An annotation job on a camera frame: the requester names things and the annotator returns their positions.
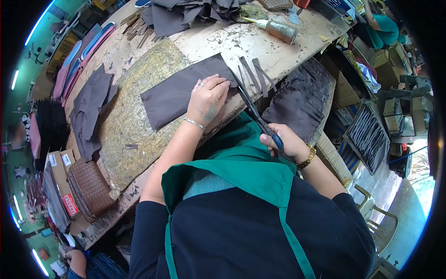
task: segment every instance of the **blue scissor handle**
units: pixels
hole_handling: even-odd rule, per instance
[[[273,138],[274,143],[277,145],[278,150],[283,150],[283,141],[282,139],[279,137],[278,134],[274,133],[271,136]]]

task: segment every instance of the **workbench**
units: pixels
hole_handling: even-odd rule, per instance
[[[214,54],[221,53],[226,64],[237,74],[239,73],[237,65],[240,64],[240,56],[246,58],[252,69],[253,66],[251,60],[253,58],[258,58],[264,71],[275,83],[277,83],[286,77],[293,69],[314,56],[330,43],[330,41],[322,41],[319,34],[334,42],[350,28],[350,26],[341,18],[339,18],[337,22],[332,23],[318,13],[304,9],[299,15],[300,26],[297,26],[299,34],[296,39],[296,44],[293,46],[269,35],[265,30],[257,28],[254,24],[236,23],[226,26],[221,22],[195,22],[191,29],[166,37],[161,42],[152,42],[152,38],[155,35],[152,34],[143,47],[138,49],[137,46],[143,36],[136,36],[133,40],[128,41],[127,36],[122,34],[126,25],[119,26],[121,20],[137,10],[137,8],[134,7],[134,3],[135,0],[129,1],[103,24],[103,26],[105,26],[108,22],[115,22],[116,31],[113,32],[96,51],[89,63],[83,69],[83,72],[66,103],[65,109],[68,121],[70,121],[69,115],[73,108],[73,100],[79,94],[79,91],[82,89],[92,72],[99,68],[102,63],[105,65],[106,73],[115,74],[113,83],[116,84],[127,71],[131,71],[129,68],[137,63],[147,51],[156,45],[162,46],[161,43],[164,40],[170,40],[169,43],[173,43],[176,48],[187,57],[191,64]],[[270,19],[276,21],[289,22],[288,14],[284,11],[268,12],[268,16]],[[271,85],[269,83],[267,83],[267,85],[268,89],[271,89]],[[247,90],[254,101],[258,100],[262,95],[261,92],[254,93],[250,87],[248,87]],[[142,92],[132,93],[135,101],[140,102],[140,93]],[[238,94],[227,100],[227,103],[222,108],[222,112],[207,127],[204,140],[210,138],[226,123],[234,119],[244,108],[244,102]],[[144,115],[135,117],[138,117],[139,119],[145,118],[145,112]],[[171,124],[166,125],[167,129],[172,130],[171,133],[154,133],[151,138],[148,138],[147,140],[168,143],[180,122],[181,119],[177,119]],[[100,132],[101,139],[104,136],[107,136],[103,133],[107,133],[107,131]],[[159,148],[153,150],[153,153],[159,156],[165,146],[157,145],[156,147]],[[76,159],[80,158],[73,132],[71,132],[67,148],[73,149]],[[102,159],[99,159],[97,164],[105,179],[110,183],[109,175]],[[148,164],[146,167],[147,169],[137,175],[129,186],[121,193],[116,207],[109,210],[106,217],[95,222],[82,234],[77,236],[77,240],[84,249],[87,250],[96,243],[96,241],[117,223],[131,206],[138,202],[141,190],[153,168],[153,163],[150,165]]]

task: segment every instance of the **brown leather wallet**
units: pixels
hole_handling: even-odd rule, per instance
[[[284,10],[293,7],[293,3],[290,0],[259,0],[267,10]]]
[[[81,158],[74,162],[68,170],[67,181],[75,203],[89,223],[103,217],[115,203],[108,195],[110,187],[93,161]]]

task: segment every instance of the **green apron strap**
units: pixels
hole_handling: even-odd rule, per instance
[[[291,249],[293,249],[294,256],[296,257],[297,262],[301,267],[305,279],[316,279],[316,276],[314,275],[313,269],[311,268],[310,262],[308,261],[308,258],[305,255],[305,252],[302,249],[301,244],[297,240],[291,228],[286,223],[287,209],[288,209],[287,207],[279,207],[279,219],[280,223],[282,224],[283,231],[285,232],[286,239],[288,239],[288,243],[291,246]]]
[[[167,267],[169,269],[170,279],[178,279],[177,269],[175,267],[175,261],[173,260],[172,240],[170,239],[170,221],[172,215],[169,214],[169,222],[166,225],[166,233],[164,236],[164,250],[166,254]]]

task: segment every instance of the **fluorescent light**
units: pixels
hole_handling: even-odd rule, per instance
[[[45,15],[45,13],[48,11],[48,9],[51,7],[51,5],[53,5],[54,1],[51,1],[51,3],[48,5],[48,7],[46,7],[45,11],[43,12],[43,14],[40,16],[39,20],[36,22],[36,25],[34,25],[33,30],[31,30],[31,33],[29,33],[28,39],[26,39],[25,42],[25,46],[28,44],[29,39],[31,38],[32,34],[34,33],[34,30],[36,30],[37,25],[39,24],[39,22],[42,20],[43,16]]]
[[[16,195],[14,195],[14,202],[16,203],[17,212],[19,213],[20,220],[23,221],[22,214],[20,213],[19,204],[17,203]]]
[[[42,264],[42,261],[40,260],[39,256],[37,256],[37,252],[33,249],[33,255],[36,258],[37,263],[40,265],[40,269],[42,269],[43,273],[45,273],[45,275],[48,277],[49,274],[46,271],[45,267]]]
[[[14,80],[12,81],[11,90],[14,90],[14,87],[16,86],[16,80],[18,75],[19,75],[19,70],[17,70],[16,74],[14,75]]]
[[[16,223],[17,228],[22,231],[22,229],[20,228],[19,222],[17,222],[16,216],[14,215],[14,212],[12,212],[12,208],[9,207],[9,212],[11,213],[12,218],[14,219],[14,222]]]

